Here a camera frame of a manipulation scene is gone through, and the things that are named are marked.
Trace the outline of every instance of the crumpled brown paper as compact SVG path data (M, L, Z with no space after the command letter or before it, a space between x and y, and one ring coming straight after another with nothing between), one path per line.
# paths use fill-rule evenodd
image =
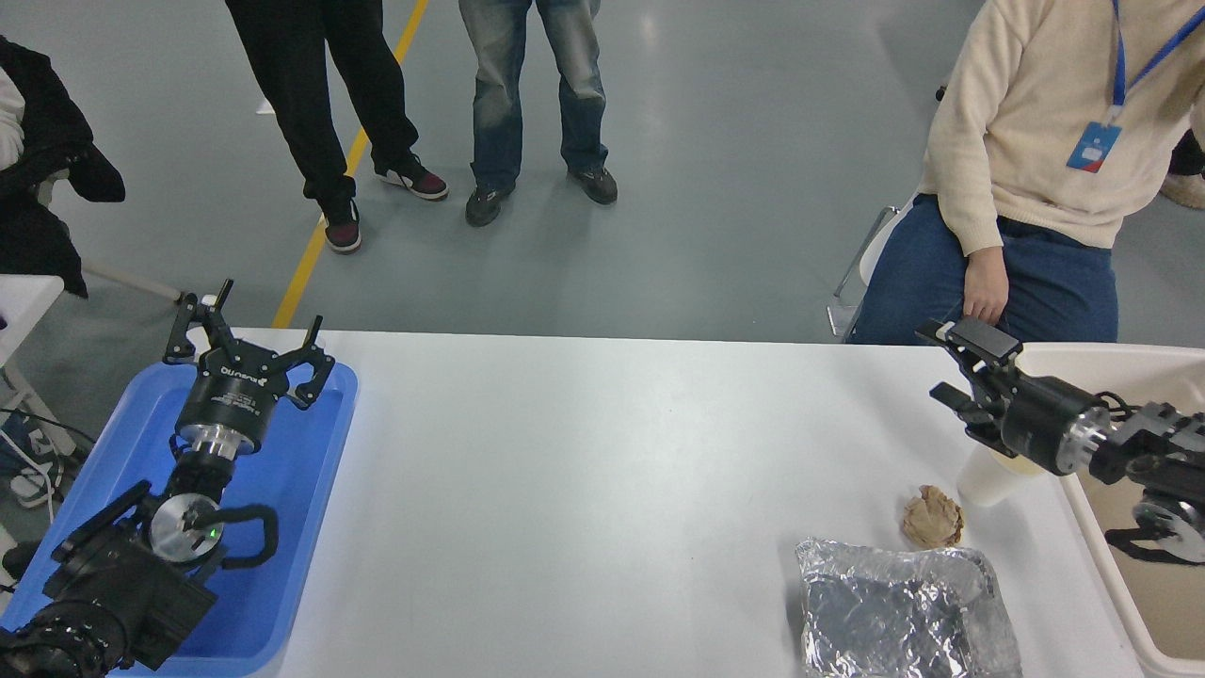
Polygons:
M963 507L933 485L921 485L921 496L904 507L900 529L918 547L936 549L963 541Z

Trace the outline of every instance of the lanyard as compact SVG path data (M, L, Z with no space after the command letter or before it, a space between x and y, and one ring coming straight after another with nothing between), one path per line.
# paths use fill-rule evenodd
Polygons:
M1129 87L1125 86L1125 42L1122 40L1122 8L1119 0L1113 0L1113 16L1117 17L1117 71L1113 76L1113 105L1109 107L1109 119L1105 123L1105 126L1112 125L1113 120L1117 119L1117 116L1121 114L1122 106L1125 105L1125 94L1134 89L1134 86L1146 77L1146 75L1151 72L1154 66L1159 65L1159 63L1163 61L1163 59L1166 58L1172 49L1178 47L1180 43L1188 37L1188 34L1197 30L1197 26L1199 26L1201 22L1205 22L1205 7L1198 10L1197 13L1193 14L1193 18L1188 19L1188 23L1177 30L1176 34L1168 40L1168 43L1154 53L1154 57L1151 57L1151 61L1147 63L1136 76L1134 76L1134 82L1130 82Z

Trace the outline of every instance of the paper cup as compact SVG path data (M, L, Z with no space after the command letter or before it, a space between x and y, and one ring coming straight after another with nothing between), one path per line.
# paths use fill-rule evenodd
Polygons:
M980 507L998 505L1030 479L1046 473L1025 458L1006 458L978 446L958 474L958 496Z

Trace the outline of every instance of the yellow floor line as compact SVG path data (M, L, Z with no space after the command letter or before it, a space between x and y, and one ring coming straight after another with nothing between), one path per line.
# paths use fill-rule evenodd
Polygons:
M399 64L406 59L410 43L415 41L418 24L422 23L423 13L427 12L427 1L418 0L415 5L415 11L410 14L410 22L406 23L406 30L401 33L398 46L393 48L393 57ZM355 140L352 141L352 149L347 153L348 176L355 176L355 170L360 166L360 160L364 158L364 149L368 145L369 137L364 134L364 128L362 126L355 132ZM298 261L298 267L293 272L293 281L289 282L288 289L284 290L284 297L281 299L281 305L276 308L276 317L272 318L274 328L280 329L293 323L293 314L298 309L298 303L301 302L301 295L305 294L306 284L310 283L310 275L313 272L315 265L318 264L318 255L325 248L323 247L327 241L325 226L325 219L319 217L318 224L315 225L313 232L310 235L310 242L301 254L301 260Z

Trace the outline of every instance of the aluminum foil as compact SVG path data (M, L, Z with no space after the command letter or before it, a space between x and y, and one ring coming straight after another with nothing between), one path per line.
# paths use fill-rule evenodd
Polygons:
M1021 655L995 572L974 549L795 549L809 678L1013 678Z

